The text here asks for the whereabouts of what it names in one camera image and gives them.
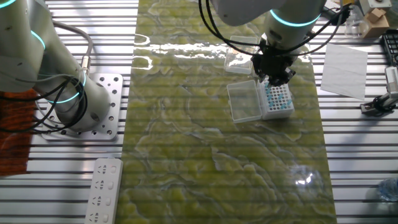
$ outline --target clear plastic lid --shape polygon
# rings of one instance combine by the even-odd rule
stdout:
[[[254,80],[226,86],[234,123],[261,119],[259,95]]]
[[[240,36],[231,36],[231,40],[235,41],[240,41],[244,43],[249,43],[249,44],[258,44],[259,39],[257,37],[240,37]],[[251,46],[244,46],[244,45],[239,45],[236,44],[239,49],[244,50],[246,52],[250,53],[256,53],[258,50],[258,47],[251,47]],[[242,74],[251,74],[252,70],[252,62],[251,62],[252,56],[243,54],[241,52],[238,52],[235,49],[232,49],[231,47],[228,48],[227,53],[226,53],[226,58],[225,58],[225,63],[224,63],[224,69],[227,72],[233,72],[233,73],[242,73]]]

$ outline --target black cable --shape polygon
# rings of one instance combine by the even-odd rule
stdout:
[[[29,128],[25,128],[25,129],[10,130],[10,129],[5,129],[5,128],[0,128],[0,131],[6,132],[6,133],[24,133],[24,132],[27,132],[27,131],[34,130],[36,127],[41,125],[50,116],[51,112],[55,108],[55,105],[57,105],[57,102],[58,102],[59,98],[61,97],[62,92],[64,91],[64,89],[67,87],[67,85],[71,81],[72,81],[72,78],[69,78],[68,80],[66,80],[65,82],[62,83],[62,87],[61,87],[60,91],[58,92],[57,96],[55,97],[54,103],[52,104],[51,108],[49,109],[49,112],[39,122],[35,123],[34,125],[32,125]]]
[[[201,0],[199,0],[198,3],[199,3],[199,11],[200,11],[200,16],[201,16],[201,18],[202,18],[202,21],[205,23],[207,29],[208,29],[214,36],[216,36],[217,38],[221,39],[221,40],[224,41],[228,46],[230,46],[231,48],[237,50],[238,52],[241,52],[241,53],[243,53],[243,54],[252,55],[252,56],[258,55],[258,54],[252,54],[252,53],[246,52],[246,51],[244,51],[244,50],[238,49],[236,46],[234,46],[234,45],[231,44],[231,43],[233,43],[233,42],[235,42],[235,41],[225,39],[225,38],[221,35],[221,33],[220,33],[219,30],[217,29],[217,26],[216,26],[216,24],[215,24],[215,22],[214,22],[213,16],[211,15],[210,2],[209,2],[209,0],[206,0],[206,9],[207,9],[207,12],[208,12],[208,14],[209,14],[210,22],[211,22],[211,24],[212,24],[212,26],[213,26],[213,28],[214,28],[215,30],[211,29],[210,26],[209,26],[209,24],[207,23],[205,17],[204,17],[204,13],[203,13],[203,10],[202,10]],[[277,50],[277,49],[275,49],[277,53],[274,54],[273,56],[280,56],[280,55],[284,55],[284,54],[291,53],[292,51],[297,50],[297,49],[301,48],[302,46],[304,46],[305,44],[309,43],[312,39],[314,39],[314,38],[315,38],[317,35],[319,35],[322,31],[324,31],[324,30],[332,23],[333,19],[336,19],[337,17],[342,16],[342,14],[345,12],[345,10],[340,10],[340,12],[339,12],[339,13],[336,13],[336,15],[335,15],[330,21],[328,21],[320,30],[318,30],[318,32],[316,32],[316,33],[313,34],[311,37],[309,37],[309,38],[307,38],[306,40],[304,40],[302,43],[296,45],[295,47],[292,47],[292,48],[287,49],[287,50]],[[245,44],[242,43],[242,42],[235,42],[235,43],[241,44],[241,45],[245,45]]]
[[[199,11],[200,11],[200,15],[201,15],[202,21],[205,23],[207,29],[208,29],[214,36],[218,37],[219,39],[221,39],[221,40],[223,40],[223,41],[225,41],[225,42],[227,41],[227,42],[232,43],[232,44],[247,45],[247,46],[256,46],[256,47],[259,47],[259,46],[260,46],[259,44],[250,44],[250,43],[245,43],[245,42],[240,42],[240,41],[235,41],[235,40],[229,40],[229,39],[226,39],[225,37],[223,37],[223,35],[219,32],[219,30],[217,29],[217,26],[216,26],[215,23],[214,23],[214,18],[213,18],[213,15],[211,14],[211,11],[209,12],[209,10],[210,10],[210,3],[207,1],[207,2],[206,2],[206,8],[208,9],[209,19],[210,19],[211,23],[213,24],[213,27],[214,27],[215,31],[214,31],[213,29],[211,29],[210,26],[208,25],[208,23],[207,23],[205,17],[204,17],[204,13],[203,13],[203,9],[202,9],[201,0],[199,0],[198,3],[199,3]]]
[[[326,46],[327,44],[329,44],[329,42],[332,40],[332,38],[334,38],[334,36],[336,35],[336,33],[337,33],[337,31],[338,31],[338,28],[341,26],[341,20],[342,20],[342,19],[343,19],[343,15],[341,14],[340,17],[339,17],[339,19],[338,19],[338,23],[337,23],[337,26],[336,26],[335,31],[333,31],[333,33],[332,33],[332,35],[329,37],[329,39],[326,40],[323,44],[321,44],[321,46],[319,46],[319,47],[317,47],[317,48],[315,48],[315,49],[313,49],[313,50],[311,50],[311,51],[304,52],[304,53],[301,53],[301,54],[289,54],[289,55],[290,55],[290,56],[296,56],[296,57],[298,57],[298,56],[303,56],[303,55],[312,54],[312,53],[317,52],[318,50],[320,50],[321,48],[323,48],[323,47]]]
[[[322,31],[324,31],[333,21],[333,19],[340,17],[343,15],[343,13],[345,12],[345,10],[349,9],[348,7],[349,5],[345,6],[345,8],[343,10],[341,10],[339,13],[337,13],[332,19],[330,19],[325,25],[322,26],[322,28],[320,30],[318,30],[316,33],[314,33],[311,37],[305,39],[301,44],[296,45],[295,47],[291,47],[287,50],[283,50],[282,52],[279,52],[277,55],[274,56],[279,56],[279,55],[283,55],[283,54],[288,54],[294,50],[297,50],[299,48],[301,48],[302,46],[304,46],[305,44],[309,43],[312,39],[314,39],[316,36],[318,36]]]
[[[7,100],[7,101],[13,101],[13,102],[32,102],[32,101],[36,101],[36,100],[41,100],[44,99],[48,96],[51,96],[52,94],[54,94],[56,91],[58,91],[59,89],[61,89],[64,86],[63,82],[61,85],[57,86],[55,89],[51,90],[50,92],[42,95],[42,96],[38,96],[35,98],[30,98],[30,99],[21,99],[21,98],[8,98],[8,97],[3,97],[0,96],[0,100]]]
[[[205,19],[205,15],[204,15],[203,9],[202,9],[201,0],[199,0],[198,3],[199,3],[200,17],[201,17],[202,21],[205,23],[205,26],[207,27],[207,29],[208,29],[214,36],[216,36],[217,38],[221,39],[222,41],[224,41],[224,43],[226,43],[226,44],[227,44],[228,46],[230,46],[232,49],[237,50],[238,52],[241,52],[241,53],[247,54],[247,55],[252,55],[252,56],[257,55],[257,54],[253,54],[253,53],[249,53],[249,52],[246,52],[246,51],[244,51],[244,50],[241,50],[241,49],[237,48],[236,46],[232,45],[231,43],[233,42],[233,43],[237,43],[237,44],[241,44],[241,45],[249,45],[249,46],[259,46],[259,44],[249,44],[249,43],[237,42],[237,41],[234,41],[234,40],[228,40],[228,39],[225,39],[225,38],[220,34],[220,32],[218,31],[218,29],[217,29],[216,26],[215,26],[215,23],[214,23],[214,20],[213,20],[213,16],[211,15],[210,4],[209,4],[208,0],[206,0],[206,3],[207,3],[206,7],[207,7],[207,10],[208,10],[208,12],[210,11],[210,13],[209,13],[209,18],[210,18],[210,20],[212,21],[212,24],[214,24],[213,27],[216,29],[216,31],[217,31],[218,33],[215,32],[215,31],[213,31],[213,29],[210,28],[209,24],[207,23],[207,21],[206,21],[206,19]]]
[[[53,127],[53,128],[54,128],[53,130],[48,130],[48,131],[41,131],[41,130],[37,130],[37,129],[34,129],[33,131],[35,131],[35,132],[38,133],[38,134],[56,133],[56,132],[59,132],[59,131],[63,131],[63,130],[65,130],[65,129],[68,129],[68,128],[72,127],[73,125],[77,124],[77,122],[79,122],[79,121],[84,117],[84,115],[85,115],[85,113],[86,113],[86,110],[87,110],[87,95],[86,95],[86,93],[84,93],[84,95],[81,96],[81,97],[84,97],[84,98],[85,98],[85,100],[84,100],[84,103],[85,103],[84,109],[81,110],[80,113],[75,114],[75,116],[72,118],[72,121],[71,121],[69,124],[65,125],[65,126],[62,127],[62,128]]]
[[[340,8],[339,7],[333,7],[333,8],[328,8],[328,9],[324,9],[324,10],[322,10],[322,12],[321,13],[324,13],[324,12],[328,12],[328,11],[331,11],[331,10],[334,10],[334,9],[338,9],[338,10],[340,10]]]
[[[65,30],[69,30],[70,32],[74,32],[76,34],[82,35],[88,41],[88,48],[87,48],[87,52],[86,52],[85,56],[90,56],[91,55],[91,51],[93,50],[93,40],[91,39],[91,37],[86,32],[84,32],[81,29],[78,29],[76,27],[63,24],[61,22],[52,21],[52,23],[54,24],[55,27],[58,27],[58,28],[61,28],[61,29],[65,29]]]
[[[41,131],[41,130],[34,129],[34,131],[35,131],[36,133],[39,133],[39,134],[49,134],[49,133],[59,132],[59,131],[62,131],[62,130],[64,130],[64,129],[68,129],[68,128],[72,127],[73,125],[77,124],[77,122],[79,122],[79,121],[82,119],[82,117],[84,116],[84,114],[86,113],[86,110],[87,110],[87,95],[86,95],[86,93],[84,93],[84,87],[83,87],[83,85],[80,84],[79,87],[80,87],[80,91],[79,91],[79,95],[80,95],[80,100],[79,100],[79,102],[80,102],[80,105],[79,105],[79,106],[83,106],[84,109],[83,109],[83,110],[80,110],[80,113],[76,113],[76,114],[74,115],[74,117],[72,118],[72,121],[71,121],[70,123],[68,123],[67,125],[65,125],[64,127],[58,128],[58,127],[55,127],[55,126],[52,126],[52,125],[49,125],[49,124],[46,124],[45,122],[43,122],[42,124],[43,124],[44,126],[46,126],[46,127],[48,127],[48,128],[51,128],[52,130]],[[86,99],[86,100],[84,101],[84,105],[82,105],[82,98],[85,98],[85,99]]]

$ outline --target wire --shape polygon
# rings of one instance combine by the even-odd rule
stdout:
[[[79,82],[77,83],[77,85],[75,85],[75,87],[77,87],[79,84],[81,84],[80,77],[79,77]],[[83,85],[83,90],[82,90],[82,92],[81,92],[80,94],[82,94],[82,95],[85,94],[85,92],[86,92],[85,87],[86,87],[86,86]],[[78,101],[76,101],[75,104],[74,104],[73,106],[71,106],[70,110],[71,110],[73,107],[75,107],[76,105],[80,104],[80,102],[81,102],[82,100],[83,100],[83,97],[80,97],[80,99],[79,99]],[[45,112],[40,108],[39,102],[38,102],[38,101],[35,101],[35,104],[36,104],[36,107],[37,107],[38,111],[39,111],[43,116],[45,116]],[[62,125],[64,125],[64,123],[62,123],[62,122],[53,121],[53,120],[50,120],[50,119],[48,119],[48,120],[49,120],[51,123],[62,124]],[[49,127],[49,128],[53,128],[53,129],[57,129],[57,128],[58,128],[58,127],[51,126],[51,125],[49,125],[49,124],[45,124],[45,123],[43,123],[43,124],[44,124],[45,126]]]
[[[84,109],[80,110],[80,113],[76,113],[75,116],[72,118],[72,121],[69,124],[65,125],[62,128],[51,127],[51,128],[54,128],[54,129],[53,130],[48,130],[48,131],[41,131],[41,130],[37,130],[37,129],[33,129],[33,131],[35,131],[36,133],[39,133],[39,134],[50,134],[50,133],[56,133],[56,132],[68,129],[68,128],[72,127],[73,125],[77,124],[77,122],[79,122],[84,117],[84,115],[86,113],[86,110],[87,110],[87,95],[85,93],[84,94],[80,94],[80,97],[85,99]]]
[[[203,9],[202,9],[201,0],[198,0],[198,3],[199,3],[199,11],[200,11],[200,16],[201,16],[201,18],[202,18],[202,21],[205,23],[207,29],[208,29],[214,36],[216,36],[217,38],[221,39],[221,40],[224,41],[228,46],[230,46],[231,48],[237,50],[238,52],[241,52],[241,53],[247,54],[247,55],[251,55],[251,56],[258,55],[258,54],[252,54],[252,53],[250,53],[250,52],[241,50],[241,49],[237,48],[236,46],[232,45],[231,43],[236,43],[236,44],[240,44],[240,45],[250,45],[250,46],[259,46],[259,45],[248,44],[248,43],[242,43],[242,42],[235,42],[235,41],[232,41],[232,40],[225,39],[225,38],[221,35],[221,33],[220,33],[219,30],[217,29],[217,26],[216,26],[216,24],[215,24],[215,22],[214,22],[213,16],[211,15],[210,1],[209,1],[209,0],[206,0],[206,9],[207,9],[207,13],[208,13],[208,15],[209,15],[209,19],[210,19],[211,25],[212,25],[213,28],[214,28],[214,30],[213,30],[213,29],[209,26],[209,24],[207,23],[207,21],[206,21],[206,19],[205,19],[205,16],[204,16],[204,13],[203,13]],[[295,47],[292,47],[292,48],[290,48],[290,49],[287,49],[287,50],[277,50],[277,49],[276,49],[276,53],[275,53],[273,56],[275,57],[275,56],[280,56],[280,55],[285,55],[285,54],[291,55],[290,53],[291,53],[292,51],[301,48],[301,47],[304,46],[305,44],[309,43],[312,39],[314,39],[317,35],[319,35],[322,31],[324,31],[324,30],[332,23],[333,19],[339,17],[339,20],[340,20],[340,18],[342,18],[342,15],[343,15],[344,11],[345,11],[345,10],[340,10],[340,12],[337,13],[330,21],[328,21],[320,30],[318,30],[318,32],[316,32],[316,33],[313,34],[311,37],[309,37],[309,38],[307,38],[306,40],[304,40],[302,43],[296,45]],[[328,39],[328,41],[326,41],[326,42],[324,43],[324,45],[323,45],[322,47],[324,47],[326,44],[328,44],[328,43],[330,42],[330,40],[334,37],[334,35],[336,34],[336,32],[332,34],[332,36]],[[272,46],[268,46],[268,45],[265,45],[265,46],[263,46],[263,47],[266,47],[266,48],[273,48]]]
[[[90,56],[91,55],[91,51],[93,50],[93,40],[91,39],[91,37],[86,32],[84,32],[81,29],[78,29],[76,27],[61,23],[61,22],[52,21],[52,23],[54,24],[55,27],[58,27],[58,28],[61,28],[61,29],[65,29],[65,30],[68,30],[70,32],[74,32],[76,34],[82,35],[88,41],[88,48],[87,48],[87,52],[86,52],[85,56]]]
[[[338,28],[341,26],[341,21],[342,20],[343,20],[343,15],[341,14],[340,17],[338,18],[338,22],[337,22],[337,26],[336,26],[335,31],[332,33],[332,35],[329,37],[329,39],[325,43],[321,44],[321,46],[319,46],[319,47],[317,47],[317,48],[315,48],[315,49],[313,49],[313,50],[311,50],[309,52],[304,52],[304,53],[296,54],[296,55],[294,55],[294,54],[289,54],[289,55],[290,56],[303,56],[303,55],[308,55],[308,54],[315,53],[318,50],[322,49],[324,46],[329,44],[329,42],[332,40],[332,38],[334,38],[334,36],[336,35],[336,33],[338,31]]]
[[[241,49],[237,48],[236,46],[232,45],[231,43],[233,42],[233,43],[237,43],[237,44],[241,44],[241,45],[249,45],[249,46],[259,46],[259,44],[249,44],[249,43],[242,43],[242,42],[237,42],[237,41],[233,41],[233,40],[228,40],[228,39],[225,39],[225,38],[220,34],[220,32],[218,31],[217,27],[215,26],[215,23],[214,23],[214,20],[213,20],[213,16],[211,15],[210,4],[209,4],[208,0],[206,0],[206,3],[207,3],[206,8],[207,8],[207,11],[208,11],[208,12],[210,11],[210,13],[209,13],[209,18],[210,18],[211,23],[213,24],[213,28],[215,28],[215,30],[216,30],[216,31],[213,31],[213,29],[210,28],[209,24],[207,23],[207,21],[206,21],[206,19],[205,19],[205,15],[204,15],[203,9],[202,9],[201,0],[199,0],[198,3],[199,3],[200,17],[201,17],[202,21],[205,23],[205,26],[207,27],[207,29],[208,29],[213,35],[215,35],[217,38],[219,38],[219,39],[221,39],[222,41],[224,41],[224,43],[226,43],[226,44],[227,44],[228,46],[230,46],[232,49],[237,50],[238,52],[241,52],[241,53],[247,54],[247,55],[252,55],[252,56],[257,55],[257,54],[253,54],[253,53],[249,53],[249,52],[247,52],[247,51],[241,50]]]
[[[54,94],[55,92],[57,92],[59,89],[63,88],[65,82],[63,82],[61,85],[57,86],[55,89],[53,89],[52,91],[42,95],[42,96],[38,96],[35,98],[30,98],[30,99],[22,99],[22,98],[8,98],[8,97],[3,97],[0,96],[0,100],[7,100],[7,101],[13,101],[13,102],[31,102],[31,101],[36,101],[36,100],[41,100],[44,99],[48,96],[51,96],[52,94]]]
[[[341,10],[339,13],[337,13],[335,16],[333,16],[333,18],[331,18],[325,25],[323,25],[323,27],[320,30],[318,30],[316,33],[314,33],[311,37],[305,39],[301,44],[298,44],[295,47],[291,47],[287,50],[283,50],[274,56],[289,54],[292,51],[297,50],[297,49],[301,48],[302,46],[304,46],[305,44],[309,43],[312,39],[314,39],[316,36],[318,36],[322,31],[324,31],[332,23],[333,19],[337,18],[338,16],[343,15],[344,12],[345,12],[345,10]]]
[[[250,43],[239,42],[239,41],[229,40],[229,39],[224,38],[223,35],[222,35],[222,34],[219,32],[219,30],[217,29],[216,24],[214,23],[214,18],[213,18],[213,15],[211,14],[211,10],[210,10],[210,3],[209,3],[209,1],[206,1],[206,8],[207,8],[207,11],[208,11],[208,14],[209,14],[209,19],[210,19],[211,23],[213,24],[213,28],[214,28],[215,30],[211,29],[210,26],[208,25],[206,19],[205,19],[205,16],[204,16],[204,13],[203,13],[203,9],[202,9],[201,0],[199,0],[198,3],[199,3],[199,11],[201,12],[201,14],[200,14],[200,15],[201,15],[201,18],[202,18],[203,22],[205,23],[207,29],[208,29],[213,35],[215,35],[216,37],[218,37],[219,39],[221,39],[221,40],[223,40],[223,41],[227,41],[227,42],[233,43],[233,44],[240,44],[240,45],[247,45],[247,46],[257,46],[257,47],[260,46],[259,44],[250,44]]]
[[[328,11],[332,11],[332,10],[335,10],[335,9],[340,10],[339,7],[333,7],[333,8],[330,8],[330,9],[328,8],[328,9],[326,9],[326,10],[323,10],[321,13],[328,12]]]
[[[0,131],[6,132],[6,133],[24,133],[27,131],[34,130],[36,127],[38,127],[40,124],[42,124],[50,116],[51,112],[54,110],[55,106],[57,105],[57,101],[61,97],[62,92],[64,91],[64,89],[67,87],[67,85],[71,81],[72,81],[72,78],[69,78],[68,80],[66,80],[65,82],[62,83],[60,91],[58,92],[57,96],[55,97],[54,103],[52,104],[51,108],[49,109],[49,112],[39,122],[35,123],[34,125],[32,125],[29,128],[25,128],[25,129],[10,130],[10,129],[5,129],[5,128],[0,128]]]
[[[36,80],[36,81],[23,80],[23,79],[20,79],[20,78],[16,78],[15,80],[20,81],[20,82],[26,82],[26,83],[40,83],[40,82],[46,82],[46,81],[49,81],[49,80],[53,80],[54,78],[58,78],[58,77],[72,77],[73,78],[74,76],[73,75],[60,74],[60,75],[52,75],[52,76],[50,76],[48,78],[44,78],[44,79]]]
[[[75,85],[75,88],[77,88],[77,86],[79,85],[79,84],[81,84],[81,79],[80,79],[80,77],[79,77],[79,82]],[[83,91],[82,91],[82,94],[84,94],[85,93],[85,85],[83,85]],[[71,106],[71,109],[74,107],[74,106],[76,106],[77,104],[79,104],[81,101],[82,101],[82,97],[78,100],[78,101],[76,101],[75,102],[75,104],[73,105],[73,106]],[[45,116],[45,112],[40,108],[40,106],[39,106],[39,102],[36,100],[35,101],[35,104],[36,104],[36,107],[37,107],[37,109],[38,109],[38,111],[43,115],[43,116]],[[50,120],[49,119],[49,121],[50,122],[52,122],[52,123],[55,123],[55,124],[63,124],[62,122],[58,122],[58,121],[52,121],[52,120]]]

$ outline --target plastic bottle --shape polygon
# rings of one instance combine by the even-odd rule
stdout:
[[[379,185],[379,193],[384,200],[398,202],[398,179],[383,180]]]

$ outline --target bolt hole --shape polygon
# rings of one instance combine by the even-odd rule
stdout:
[[[96,122],[99,122],[99,121],[100,121],[100,117],[99,117],[96,113],[91,112],[91,113],[90,113],[90,116],[91,116],[91,118],[92,118],[94,121],[96,121]]]

